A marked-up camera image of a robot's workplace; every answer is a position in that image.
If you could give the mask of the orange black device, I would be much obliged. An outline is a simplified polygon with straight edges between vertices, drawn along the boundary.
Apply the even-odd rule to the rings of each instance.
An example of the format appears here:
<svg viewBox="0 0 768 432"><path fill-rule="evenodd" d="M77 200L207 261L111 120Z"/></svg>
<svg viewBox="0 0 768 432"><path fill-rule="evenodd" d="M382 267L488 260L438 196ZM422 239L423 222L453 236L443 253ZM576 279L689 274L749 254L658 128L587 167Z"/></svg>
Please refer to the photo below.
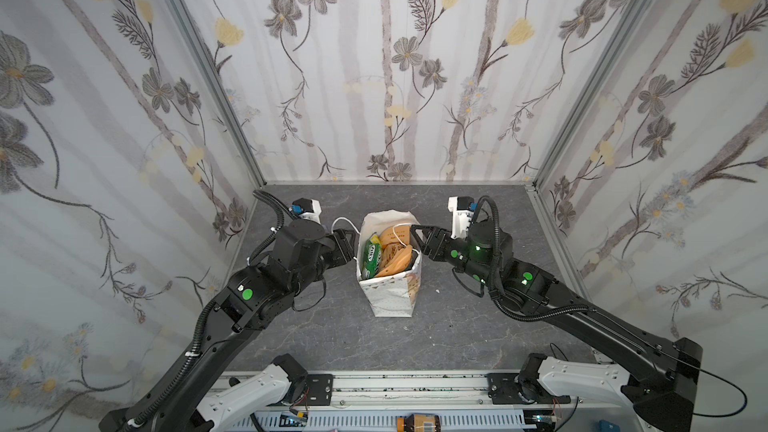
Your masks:
<svg viewBox="0 0 768 432"><path fill-rule="evenodd" d="M438 415L413 413L406 417L398 417L397 432L440 432L441 419Z"/></svg>

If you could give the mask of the white patterned paper bag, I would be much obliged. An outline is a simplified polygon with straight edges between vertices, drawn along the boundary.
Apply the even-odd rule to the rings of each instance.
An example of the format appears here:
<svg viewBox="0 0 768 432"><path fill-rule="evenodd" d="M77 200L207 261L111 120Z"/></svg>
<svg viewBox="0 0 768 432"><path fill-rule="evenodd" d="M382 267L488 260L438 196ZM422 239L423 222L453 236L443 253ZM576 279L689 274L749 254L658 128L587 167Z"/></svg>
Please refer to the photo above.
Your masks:
<svg viewBox="0 0 768 432"><path fill-rule="evenodd" d="M423 255L411 239L415 251L408 270L389 277L376 278L375 276L370 280L362 280L364 245L373 233L380 236L384 230L394 225L418 223L419 221L410 212L387 210L367 214L360 227L352 228L359 233L355 277L376 317L406 318L413 315L421 286Z"/></svg>

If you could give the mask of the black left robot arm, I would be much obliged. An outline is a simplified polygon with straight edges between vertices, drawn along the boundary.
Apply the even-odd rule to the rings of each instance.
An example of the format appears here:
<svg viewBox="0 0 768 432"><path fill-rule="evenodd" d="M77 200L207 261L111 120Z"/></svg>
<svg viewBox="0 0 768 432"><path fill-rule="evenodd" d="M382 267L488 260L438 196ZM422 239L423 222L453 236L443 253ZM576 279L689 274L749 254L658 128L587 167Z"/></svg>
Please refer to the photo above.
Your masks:
<svg viewBox="0 0 768 432"><path fill-rule="evenodd" d="M269 192L254 194L275 212L274 231L203 307L190 344L157 384L135 405L108 412L100 430L224 431L258 402L292 402L302 395L307 372L288 354L267 367L262 396L255 392L256 381L235 385L219 398L209 391L246 345L295 307L309 285L353 260L359 234L327 230L308 200L288 206Z"/></svg>

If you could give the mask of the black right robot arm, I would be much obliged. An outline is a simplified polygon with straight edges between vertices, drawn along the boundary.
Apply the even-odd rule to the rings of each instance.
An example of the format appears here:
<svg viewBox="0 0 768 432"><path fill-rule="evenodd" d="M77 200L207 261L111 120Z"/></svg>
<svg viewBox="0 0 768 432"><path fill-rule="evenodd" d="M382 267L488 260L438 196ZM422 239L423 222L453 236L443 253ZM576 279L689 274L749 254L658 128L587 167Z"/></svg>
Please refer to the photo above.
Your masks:
<svg viewBox="0 0 768 432"><path fill-rule="evenodd" d="M628 407L658 431L688 431L696 409L702 347L636 327L571 290L544 269L515 257L513 239L500 226L489 196L452 197L451 229L413 225L410 238L434 262L445 262L455 278L479 285L474 295L489 297L507 318L544 322L559 328L608 359L580 363L531 353L516 373L491 374L488 396L497 405L563 404L592 399Z"/></svg>

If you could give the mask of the green Fox's candy bag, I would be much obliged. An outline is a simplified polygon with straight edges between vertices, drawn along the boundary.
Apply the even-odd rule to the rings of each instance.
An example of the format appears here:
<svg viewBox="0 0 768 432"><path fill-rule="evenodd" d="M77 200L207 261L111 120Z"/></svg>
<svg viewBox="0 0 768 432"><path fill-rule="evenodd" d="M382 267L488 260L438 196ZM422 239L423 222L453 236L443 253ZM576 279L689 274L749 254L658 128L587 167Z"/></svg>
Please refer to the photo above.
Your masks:
<svg viewBox="0 0 768 432"><path fill-rule="evenodd" d="M362 280L370 280L377 275L382 260L382 253L381 239L378 234L373 233L363 248Z"/></svg>

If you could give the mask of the orange snack bag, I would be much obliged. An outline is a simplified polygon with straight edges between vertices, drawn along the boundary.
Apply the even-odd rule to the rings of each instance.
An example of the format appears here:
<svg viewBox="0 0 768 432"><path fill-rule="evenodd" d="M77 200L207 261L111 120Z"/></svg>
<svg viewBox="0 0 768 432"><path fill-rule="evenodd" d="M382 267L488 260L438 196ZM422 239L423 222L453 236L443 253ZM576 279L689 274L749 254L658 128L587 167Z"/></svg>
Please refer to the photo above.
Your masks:
<svg viewBox="0 0 768 432"><path fill-rule="evenodd" d="M408 270L415 251L411 244L411 225L397 224L389 227L379 238L382 255L376 278L389 277Z"/></svg>

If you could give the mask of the blue object at rail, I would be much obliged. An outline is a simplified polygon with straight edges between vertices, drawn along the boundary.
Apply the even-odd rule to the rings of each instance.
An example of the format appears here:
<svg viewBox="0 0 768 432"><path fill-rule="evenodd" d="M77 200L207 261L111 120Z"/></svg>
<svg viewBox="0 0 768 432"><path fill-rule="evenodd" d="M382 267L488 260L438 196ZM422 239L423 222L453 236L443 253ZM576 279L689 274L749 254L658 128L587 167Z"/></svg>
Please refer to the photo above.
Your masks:
<svg viewBox="0 0 768 432"><path fill-rule="evenodd" d="M596 423L597 432L621 432L621 428L608 420L601 419Z"/></svg>

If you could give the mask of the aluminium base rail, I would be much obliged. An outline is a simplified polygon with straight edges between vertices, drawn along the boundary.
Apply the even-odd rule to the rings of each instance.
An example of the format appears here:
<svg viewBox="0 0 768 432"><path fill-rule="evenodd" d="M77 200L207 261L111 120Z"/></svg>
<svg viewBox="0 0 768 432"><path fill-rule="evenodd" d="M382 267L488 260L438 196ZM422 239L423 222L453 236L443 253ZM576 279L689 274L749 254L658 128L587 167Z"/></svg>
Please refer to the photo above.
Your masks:
<svg viewBox="0 0 768 432"><path fill-rule="evenodd" d="M243 382L267 391L265 370L224 373L210 396ZM434 414L444 431L596 431L605 419L621 431L649 431L631 407L601 403L586 395L526 404L512 396L513 372L391 371L313 372L292 402L253 410L224 431L394 431L398 417Z"/></svg>

